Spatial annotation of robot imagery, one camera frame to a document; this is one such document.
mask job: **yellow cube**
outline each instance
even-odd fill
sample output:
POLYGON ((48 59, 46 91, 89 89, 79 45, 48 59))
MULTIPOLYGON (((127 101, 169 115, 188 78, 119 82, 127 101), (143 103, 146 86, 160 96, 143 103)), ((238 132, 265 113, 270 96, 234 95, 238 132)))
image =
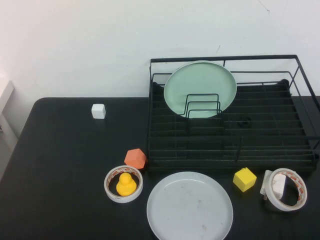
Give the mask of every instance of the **yellow cube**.
POLYGON ((255 185, 257 180, 256 175, 254 175, 247 167, 242 168, 237 171, 233 177, 233 183, 242 191, 245 192, 253 185, 255 185))

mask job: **tape roll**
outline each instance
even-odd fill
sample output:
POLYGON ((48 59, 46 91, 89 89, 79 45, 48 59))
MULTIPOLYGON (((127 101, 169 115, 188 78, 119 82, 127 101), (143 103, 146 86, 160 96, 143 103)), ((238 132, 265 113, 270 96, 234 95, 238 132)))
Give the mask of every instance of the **tape roll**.
POLYGON ((303 179, 295 171, 287 168, 279 168, 270 174, 269 179, 267 180, 265 185, 265 193, 272 205, 274 205, 277 209, 285 212, 295 211, 302 208, 306 204, 308 197, 306 184, 303 179), (296 187, 298 188, 298 201, 295 205, 286 205, 276 198, 272 188, 272 183, 275 175, 277 174, 286 175, 295 183, 296 187))
POLYGON ((117 167, 113 168, 111 171, 109 171, 104 179, 104 190, 105 190, 107 196, 112 201, 114 201, 116 203, 120 203, 120 204, 128 203, 128 202, 135 200, 141 194, 143 187, 144 187, 144 180, 142 178, 142 175, 141 175, 140 171, 133 166, 128 166, 128 165, 117 166, 117 167), (130 194, 129 196, 117 196, 117 195, 113 194, 109 189, 110 181, 116 175, 122 174, 122 173, 134 174, 139 179, 139 184, 138 184, 136 190, 132 194, 130 194))

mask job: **orange hexagonal block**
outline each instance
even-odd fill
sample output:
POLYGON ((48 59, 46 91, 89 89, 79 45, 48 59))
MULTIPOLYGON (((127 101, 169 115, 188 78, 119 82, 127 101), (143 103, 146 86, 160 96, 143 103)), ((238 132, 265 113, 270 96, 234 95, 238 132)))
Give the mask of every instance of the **orange hexagonal block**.
POLYGON ((147 161, 146 155, 141 149, 132 149, 126 153, 124 163, 136 169, 143 169, 147 161))

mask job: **white tape roll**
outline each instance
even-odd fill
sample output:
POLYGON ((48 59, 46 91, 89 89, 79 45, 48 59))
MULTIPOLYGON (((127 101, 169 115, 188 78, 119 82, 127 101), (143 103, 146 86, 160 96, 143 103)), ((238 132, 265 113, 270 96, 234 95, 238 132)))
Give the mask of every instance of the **white tape roll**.
POLYGON ((306 201, 307 201, 307 188, 305 185, 305 182, 302 180, 302 178, 295 172, 287 168, 279 168, 275 171, 273 171, 270 176, 268 177, 268 180, 265 185, 265 193, 266 196, 268 197, 269 201, 277 208, 285 212, 290 212, 294 210, 298 210, 302 208, 306 201), (298 201, 296 202, 295 205, 289 206, 278 200, 274 194, 273 188, 272 188, 272 183, 275 175, 277 174, 283 174, 289 177, 296 185, 298 188, 298 201))

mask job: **black wire dish rack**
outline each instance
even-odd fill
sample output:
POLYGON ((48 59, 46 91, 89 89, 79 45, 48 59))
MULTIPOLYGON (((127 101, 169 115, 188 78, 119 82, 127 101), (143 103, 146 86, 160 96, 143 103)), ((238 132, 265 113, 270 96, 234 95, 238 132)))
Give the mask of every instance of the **black wire dish rack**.
POLYGON ((223 171, 249 167, 263 171, 277 168, 313 171, 318 161, 320 137, 298 86, 302 86, 304 94, 311 95, 312 104, 320 112, 320 105, 296 55, 151 59, 148 169, 223 171), (212 61, 229 70, 237 69, 237 65, 245 69, 231 70, 237 81, 237 93, 226 110, 221 111, 219 95, 214 92, 189 94, 181 114, 169 109, 164 99, 164 86, 174 69, 166 71, 166 68, 170 69, 169 64, 182 66, 193 61, 212 61), (273 70, 260 69, 270 61, 276 62, 271 64, 273 70), (274 70, 275 65, 282 68, 285 62, 289 69, 278 70, 277 66, 274 70), (246 70, 248 66, 256 66, 258 70, 246 70), (242 74, 245 81, 240 81, 237 74, 242 74), (248 75, 259 80, 247 78, 248 75), (261 81, 271 75, 274 76, 271 80, 261 81), (288 76, 288 79, 277 79, 278 75, 288 76), (166 80, 157 83, 158 77, 166 80), (206 101, 201 100, 203 95, 207 97, 206 101), (199 96, 199 101, 195 101, 194 96, 199 96), (216 106, 214 109, 201 111, 213 111, 215 116, 183 117, 199 111, 190 107, 196 103, 214 103, 211 104, 216 106))

